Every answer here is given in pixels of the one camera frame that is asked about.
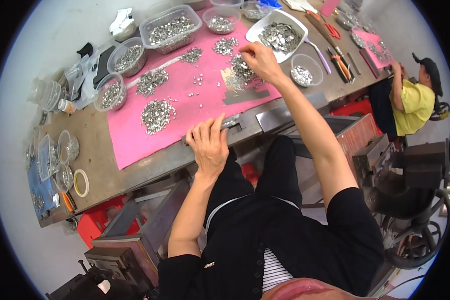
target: woman's left hand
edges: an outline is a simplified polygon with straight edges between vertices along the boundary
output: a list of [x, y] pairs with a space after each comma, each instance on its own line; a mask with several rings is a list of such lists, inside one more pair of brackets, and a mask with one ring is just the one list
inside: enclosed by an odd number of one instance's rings
[[228, 157], [227, 132], [220, 131], [225, 113], [216, 119], [210, 118], [186, 132], [186, 142], [195, 152], [198, 171], [195, 176], [216, 180], [222, 173]]

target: red stool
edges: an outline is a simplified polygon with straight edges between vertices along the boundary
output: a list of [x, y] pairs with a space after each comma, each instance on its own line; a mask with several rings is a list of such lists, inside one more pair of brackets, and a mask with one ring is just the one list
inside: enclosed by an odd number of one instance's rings
[[[370, 105], [370, 100], [368, 98], [360, 100], [360, 101], [352, 101], [330, 111], [331, 116], [351, 116], [357, 112], [361, 112], [363, 115], [372, 114], [372, 105]], [[373, 122], [375, 123], [375, 127], [377, 127], [377, 131], [379, 135], [383, 135], [384, 133], [378, 128], [377, 122], [375, 122], [375, 117], [373, 117]]]
[[[126, 195], [121, 195], [108, 200], [102, 204], [87, 209], [82, 215], [77, 225], [77, 232], [81, 239], [87, 244], [89, 249], [92, 249], [92, 240], [99, 237], [107, 228], [109, 210], [116, 210], [117, 212], [124, 206], [123, 199]], [[137, 220], [134, 220], [126, 235], [136, 234], [140, 230]]]

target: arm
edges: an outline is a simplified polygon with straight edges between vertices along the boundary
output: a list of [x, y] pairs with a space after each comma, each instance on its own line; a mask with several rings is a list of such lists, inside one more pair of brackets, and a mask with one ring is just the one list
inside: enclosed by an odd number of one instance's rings
[[400, 93], [402, 92], [402, 68], [395, 60], [391, 62], [391, 68], [393, 69], [393, 73], [395, 75], [393, 77], [393, 82], [391, 83], [392, 100], [395, 107], [398, 110], [403, 111], [404, 105], [402, 103], [402, 97], [400, 96]]
[[327, 209], [330, 200], [339, 191], [358, 187], [332, 129], [291, 79], [283, 74], [270, 48], [256, 42], [239, 51], [249, 67], [282, 94], [298, 132], [313, 157]]
[[186, 132], [186, 142], [195, 153], [198, 171], [173, 222], [168, 257], [201, 256], [197, 240], [204, 227], [208, 199], [228, 157], [228, 130], [220, 132], [224, 117], [225, 114], [215, 120], [210, 118]]

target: black pants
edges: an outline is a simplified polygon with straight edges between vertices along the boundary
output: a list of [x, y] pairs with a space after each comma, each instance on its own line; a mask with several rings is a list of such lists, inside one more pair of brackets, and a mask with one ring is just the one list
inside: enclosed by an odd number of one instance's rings
[[392, 81], [385, 79], [368, 87], [368, 99], [378, 128], [389, 136], [397, 136], [394, 111], [390, 102]]
[[216, 207], [229, 200], [253, 193], [288, 200], [299, 208], [302, 206], [302, 194], [295, 169], [295, 146], [289, 137], [279, 136], [271, 143], [265, 154], [263, 172], [258, 179], [255, 192], [250, 181], [243, 177], [236, 159], [237, 155], [233, 149], [230, 149], [225, 168], [211, 190], [204, 226], [210, 213]]

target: striped shirt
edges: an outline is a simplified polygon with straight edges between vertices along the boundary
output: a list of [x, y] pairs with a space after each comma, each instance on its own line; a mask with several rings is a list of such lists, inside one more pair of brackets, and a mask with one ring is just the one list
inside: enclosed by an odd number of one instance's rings
[[263, 268], [263, 287], [262, 292], [273, 289], [276, 285], [293, 279], [292, 274], [282, 266], [276, 255], [272, 250], [266, 248], [263, 254], [264, 268]]

